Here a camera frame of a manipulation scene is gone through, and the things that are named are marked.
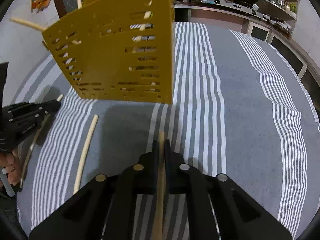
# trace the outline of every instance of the cabinet door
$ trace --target cabinet door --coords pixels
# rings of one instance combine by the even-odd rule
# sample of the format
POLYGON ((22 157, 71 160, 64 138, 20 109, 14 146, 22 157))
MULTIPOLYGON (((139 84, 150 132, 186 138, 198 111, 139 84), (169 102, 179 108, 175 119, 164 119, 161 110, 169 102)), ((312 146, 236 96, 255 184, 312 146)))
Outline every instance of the cabinet door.
POLYGON ((299 75, 304 62, 301 61, 281 40, 276 36, 273 37, 271 45, 274 46, 280 54, 290 63, 294 71, 299 75))
POLYGON ((320 87, 309 70, 301 78, 301 83, 308 91, 320 119, 320 87))
POLYGON ((266 41, 269 31, 270 30, 264 26, 250 22, 247 34, 259 40, 266 41))
POLYGON ((254 26, 252 28, 251 36, 259 40, 265 41, 268 36, 268 32, 254 26))

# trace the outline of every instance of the kitchen counter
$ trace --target kitchen counter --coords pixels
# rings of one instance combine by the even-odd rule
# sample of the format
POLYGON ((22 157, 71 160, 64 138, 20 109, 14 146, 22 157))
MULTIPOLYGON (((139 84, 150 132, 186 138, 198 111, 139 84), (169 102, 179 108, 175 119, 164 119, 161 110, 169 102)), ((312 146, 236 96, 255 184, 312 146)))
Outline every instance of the kitchen counter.
POLYGON ((259 25, 261 25, 263 27, 266 27, 266 28, 270 29, 273 33, 275 33, 284 42, 286 42, 290 47, 295 49, 299 54, 301 54, 304 57, 304 59, 306 60, 308 65, 311 66, 312 69, 314 70, 313 74, 318 77, 317 82, 320 85, 320 68, 314 62, 314 60, 308 55, 308 53, 295 40, 293 40, 291 37, 289 37, 288 35, 285 35, 284 33, 281 33, 280 31, 278 31, 276 28, 274 28, 272 25, 266 23, 265 21, 259 20, 259 19, 254 18, 254 17, 249 17, 249 16, 246 16, 246 15, 241 14, 241 13, 236 13, 236 12, 229 11, 229 10, 224 10, 222 8, 207 7, 207 6, 201 6, 201 5, 196 5, 196 4, 176 3, 174 5, 174 8, 175 9, 190 9, 190 10, 195 9, 195 10, 205 10, 205 11, 224 13, 224 14, 233 15, 233 16, 236 16, 236 17, 240 17, 240 18, 252 21, 252 22, 257 23, 257 24, 259 24, 259 25))

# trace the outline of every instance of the finger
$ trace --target finger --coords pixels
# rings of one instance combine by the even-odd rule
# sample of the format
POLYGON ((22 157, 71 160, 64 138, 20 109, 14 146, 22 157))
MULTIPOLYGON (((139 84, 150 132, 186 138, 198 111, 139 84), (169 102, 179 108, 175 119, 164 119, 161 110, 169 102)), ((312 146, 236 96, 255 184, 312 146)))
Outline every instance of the finger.
POLYGON ((20 181, 20 178, 21 178, 21 173, 17 170, 13 171, 13 172, 10 172, 9 175, 8 175, 8 181, 10 184, 12 185, 17 185, 20 181))
POLYGON ((14 166, 6 166, 5 170, 7 171, 7 173, 14 171, 14 166))
POLYGON ((14 163, 14 156, 11 153, 9 154, 0 153, 0 166, 6 167, 6 166, 10 166, 13 163, 14 163))
POLYGON ((18 148, 15 148, 14 150, 12 150, 12 154, 14 157, 17 157, 18 158, 18 148))

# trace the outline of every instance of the green object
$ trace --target green object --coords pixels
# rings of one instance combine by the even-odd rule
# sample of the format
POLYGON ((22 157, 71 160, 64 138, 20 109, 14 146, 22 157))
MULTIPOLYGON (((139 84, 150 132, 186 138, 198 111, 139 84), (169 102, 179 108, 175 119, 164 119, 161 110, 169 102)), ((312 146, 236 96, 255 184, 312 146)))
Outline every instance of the green object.
POLYGON ((297 8, 296 8, 295 4, 293 4, 293 3, 290 4, 290 10, 293 11, 294 13, 297 12, 297 8))

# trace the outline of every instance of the cabinet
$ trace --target cabinet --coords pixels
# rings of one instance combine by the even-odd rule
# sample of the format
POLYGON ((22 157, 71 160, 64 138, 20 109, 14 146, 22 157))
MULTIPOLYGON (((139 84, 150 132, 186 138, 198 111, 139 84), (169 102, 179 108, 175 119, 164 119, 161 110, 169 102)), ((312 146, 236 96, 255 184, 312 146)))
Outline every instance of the cabinet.
POLYGON ((301 78, 301 83, 303 84, 305 89, 308 91, 311 97, 311 100, 313 102, 313 105, 315 106, 318 117, 320 119, 320 87, 316 79, 308 69, 306 70, 305 74, 301 78))
POLYGON ((251 21, 249 23, 248 30, 247 30, 248 35, 255 37, 259 40, 262 40, 262 41, 267 40, 269 32, 270 32, 269 28, 264 27, 260 24, 251 22, 251 21))
POLYGON ((280 54, 289 62, 298 77, 301 79, 307 70, 307 63, 303 60, 303 58, 293 48, 291 48, 287 42, 283 41, 273 32, 271 32, 267 42, 280 52, 280 54))

